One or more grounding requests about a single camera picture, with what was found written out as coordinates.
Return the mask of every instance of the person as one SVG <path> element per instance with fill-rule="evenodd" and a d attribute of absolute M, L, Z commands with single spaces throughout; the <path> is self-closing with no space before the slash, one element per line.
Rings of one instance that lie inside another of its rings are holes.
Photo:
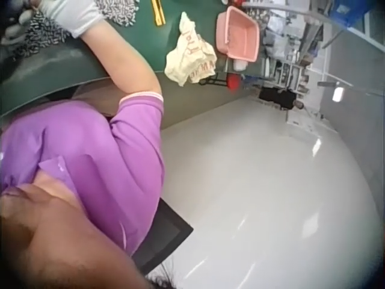
<path fill-rule="evenodd" d="M 3 131 L 2 256 L 31 288 L 174 288 L 170 278 L 146 279 L 130 258 L 164 182 L 158 79 L 93 0 L 32 4 L 81 38 L 125 97 L 109 122 L 64 101 Z"/>
<path fill-rule="evenodd" d="M 281 110 L 292 110 L 296 107 L 299 110 L 304 108 L 303 102 L 297 99 L 297 95 L 290 90 L 278 90 L 277 88 L 262 88 L 259 98 L 263 101 L 278 104 Z"/>

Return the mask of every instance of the white glove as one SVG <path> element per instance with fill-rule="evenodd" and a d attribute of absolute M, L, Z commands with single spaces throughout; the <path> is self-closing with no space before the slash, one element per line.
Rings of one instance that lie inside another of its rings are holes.
<path fill-rule="evenodd" d="M 94 0 L 42 0 L 38 9 L 74 38 L 103 19 Z"/>

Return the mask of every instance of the purple shirt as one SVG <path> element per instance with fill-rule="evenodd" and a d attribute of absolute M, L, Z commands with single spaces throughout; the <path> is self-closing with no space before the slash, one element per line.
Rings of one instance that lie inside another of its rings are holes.
<path fill-rule="evenodd" d="M 81 101 L 17 119 L 1 136 L 1 191 L 31 183 L 40 169 L 63 181 L 88 218 L 132 255 L 147 235 L 164 166 L 162 96 L 136 93 L 110 121 Z"/>

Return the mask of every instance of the blue container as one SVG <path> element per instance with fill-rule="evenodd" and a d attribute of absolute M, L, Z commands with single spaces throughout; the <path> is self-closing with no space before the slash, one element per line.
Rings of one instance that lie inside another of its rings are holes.
<path fill-rule="evenodd" d="M 362 19 L 374 5 L 375 0 L 334 0 L 330 18 L 348 28 Z"/>

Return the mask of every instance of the white rag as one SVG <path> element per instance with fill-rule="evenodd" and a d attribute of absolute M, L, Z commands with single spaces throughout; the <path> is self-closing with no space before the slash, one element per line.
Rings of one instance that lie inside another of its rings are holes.
<path fill-rule="evenodd" d="M 185 12 L 179 22 L 180 36 L 176 48 L 167 54 L 164 73 L 180 86 L 188 77 L 192 83 L 215 75 L 217 56 L 213 47 L 195 31 L 195 22 Z"/>

